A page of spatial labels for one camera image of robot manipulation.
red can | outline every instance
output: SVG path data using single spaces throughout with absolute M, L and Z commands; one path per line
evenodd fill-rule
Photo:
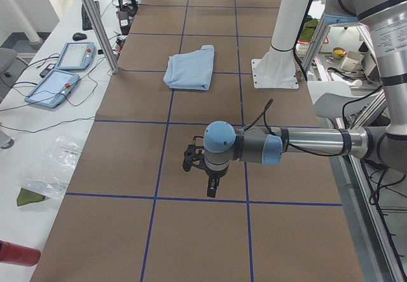
M 38 249 L 29 248 L 0 240 L 0 262 L 21 266 L 33 266 L 38 263 L 41 252 Z

blue electronic device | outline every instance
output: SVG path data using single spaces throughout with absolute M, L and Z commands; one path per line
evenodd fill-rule
M 56 108 L 78 83 L 78 74 L 52 69 L 24 101 L 46 108 Z
M 93 42 L 67 42 L 55 64 L 55 69 L 83 71 L 90 65 L 94 55 Z

clear plastic bag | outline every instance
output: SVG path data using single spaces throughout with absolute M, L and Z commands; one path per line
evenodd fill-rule
M 58 137 L 44 155 L 22 173 L 20 186 L 49 198 L 64 198 L 84 144 L 84 140 L 74 137 Z

black mouse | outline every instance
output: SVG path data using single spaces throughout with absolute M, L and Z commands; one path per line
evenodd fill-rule
M 72 40 L 73 41 L 79 41 L 79 40 L 87 39 L 87 37 L 88 36 L 86 34 L 83 34 L 81 32 L 76 32 L 75 34 L 73 34 Z

white table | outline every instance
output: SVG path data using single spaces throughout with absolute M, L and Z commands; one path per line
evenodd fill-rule
M 102 22 L 107 36 L 109 38 L 113 37 L 115 34 L 120 33 L 115 13 L 116 9 L 112 5 L 112 0 L 98 1 L 101 13 L 110 4 L 102 17 Z M 40 51 L 36 54 L 33 62 L 46 58 L 52 53 L 60 53 L 64 44 L 72 41 L 72 35 L 75 32 L 83 32 L 81 30 L 80 0 L 75 1 L 66 16 L 59 22 Z M 97 49 L 99 49 L 100 45 L 94 31 L 85 31 L 84 33 L 88 36 L 87 41 L 93 41 Z M 103 57 L 103 55 L 96 55 L 90 67 L 85 72 L 78 74 L 81 77 L 86 74 L 87 71 L 93 68 L 100 57 Z M 46 64 L 51 62 L 55 62 L 55 59 L 47 61 Z M 35 69 L 34 66 L 26 70 L 19 78 L 19 81 L 39 82 L 41 80 L 39 73 L 43 68 L 44 66 L 40 69 Z M 26 106 L 0 112 L 0 122 L 8 127 L 34 131 L 63 120 L 94 116 L 111 77 L 106 60 L 103 60 L 97 69 L 92 72 L 91 77 L 99 83 L 99 86 L 94 94 L 78 107 L 71 106 L 67 101 L 64 101 L 55 111 Z M 74 104 L 81 102 L 92 91 L 94 85 L 95 83 L 89 78 L 84 78 L 72 92 L 69 100 Z M 19 90 L 24 94 L 28 94 L 31 87 L 19 88 Z M 24 97 L 17 91 L 11 90 L 0 104 L 0 110 L 24 104 L 26 104 Z M 2 128 L 5 133 L 15 140 L 15 144 L 8 150 L 0 150 L 0 239 L 40 250 L 43 249 L 61 201 L 46 199 L 43 202 L 28 204 L 18 208 L 16 198 L 20 191 L 20 187 L 17 184 L 20 173 L 37 161 L 60 135 L 63 134 L 86 140 L 92 124 L 93 120 L 82 120 L 60 125 L 36 134 L 18 133 Z M 29 281 L 34 270 L 35 266 L 22 267 L 0 263 L 0 281 Z

